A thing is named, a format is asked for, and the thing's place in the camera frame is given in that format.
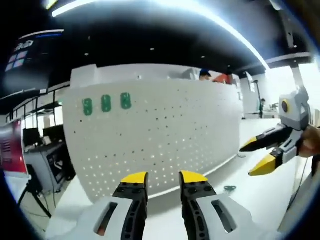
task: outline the monitor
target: monitor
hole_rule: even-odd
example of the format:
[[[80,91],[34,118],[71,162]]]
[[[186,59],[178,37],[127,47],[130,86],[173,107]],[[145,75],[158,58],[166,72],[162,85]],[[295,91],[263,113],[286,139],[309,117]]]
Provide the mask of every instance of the monitor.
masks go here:
[[[43,136],[48,136],[53,143],[59,142],[60,140],[62,140],[63,142],[66,141],[63,125],[57,125],[43,129]]]
[[[38,128],[23,129],[23,144],[24,147],[32,146],[34,144],[41,144],[41,138]]]

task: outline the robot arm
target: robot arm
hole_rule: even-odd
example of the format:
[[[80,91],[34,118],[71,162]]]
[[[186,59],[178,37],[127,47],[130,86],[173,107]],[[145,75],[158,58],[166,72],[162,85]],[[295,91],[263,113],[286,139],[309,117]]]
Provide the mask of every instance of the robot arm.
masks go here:
[[[281,237],[279,232],[257,226],[248,210],[226,194],[217,194],[201,174],[181,171],[179,177],[182,217],[189,240]],[[142,240],[147,219],[147,182],[147,172],[127,176],[113,196],[105,196],[89,207],[73,230],[55,240]]]
[[[275,149],[261,160],[250,176],[270,174],[281,165],[299,155],[302,134],[309,125],[309,96],[305,88],[280,97],[279,117],[281,123],[250,139],[240,152],[253,152],[262,148]]]

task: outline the screen display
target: screen display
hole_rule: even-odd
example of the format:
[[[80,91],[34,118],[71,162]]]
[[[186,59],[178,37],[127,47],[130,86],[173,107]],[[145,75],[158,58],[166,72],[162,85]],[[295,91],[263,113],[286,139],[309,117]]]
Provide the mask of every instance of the screen display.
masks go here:
[[[16,57],[16,59],[23,59],[23,58],[25,58],[25,57],[27,56],[27,53],[28,53],[28,51],[20,52],[20,53],[18,54],[18,56]]]
[[[16,42],[0,79],[0,99],[22,90],[42,90],[56,71],[62,31],[31,34]]]
[[[13,55],[12,57],[10,57],[9,63],[12,63],[14,60],[16,60],[17,55]]]

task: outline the white desk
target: white desk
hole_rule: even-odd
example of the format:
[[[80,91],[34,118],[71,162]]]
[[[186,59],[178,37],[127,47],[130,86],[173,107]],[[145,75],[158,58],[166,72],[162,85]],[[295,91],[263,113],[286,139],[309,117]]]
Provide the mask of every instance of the white desk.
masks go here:
[[[278,122],[279,119],[242,121],[240,143],[245,143],[250,137],[259,135]],[[248,171],[268,152],[263,149],[251,154],[245,153],[248,157],[235,158],[207,177],[218,194],[224,192],[224,186],[236,186],[237,189],[230,196],[251,212],[252,219],[257,224],[276,231],[293,193],[297,164],[292,160],[269,175],[248,176]],[[75,177],[56,207],[46,229],[46,238],[70,231],[76,226],[79,215],[91,205],[79,179]],[[179,191],[149,200],[143,239],[188,239]]]

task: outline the green object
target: green object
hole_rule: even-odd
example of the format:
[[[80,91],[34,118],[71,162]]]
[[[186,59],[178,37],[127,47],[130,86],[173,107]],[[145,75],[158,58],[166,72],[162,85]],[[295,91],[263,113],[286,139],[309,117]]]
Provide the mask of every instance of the green object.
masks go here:
[[[121,107],[124,110],[130,109],[132,107],[130,93],[121,93]]]
[[[92,99],[91,98],[86,98],[82,100],[82,105],[83,105],[83,113],[86,116],[90,116],[93,112],[93,107],[92,107]]]
[[[225,186],[224,190],[228,191],[228,192],[232,192],[234,190],[236,190],[236,186]]]
[[[104,113],[111,111],[111,97],[110,95],[103,95],[101,97],[101,110]]]

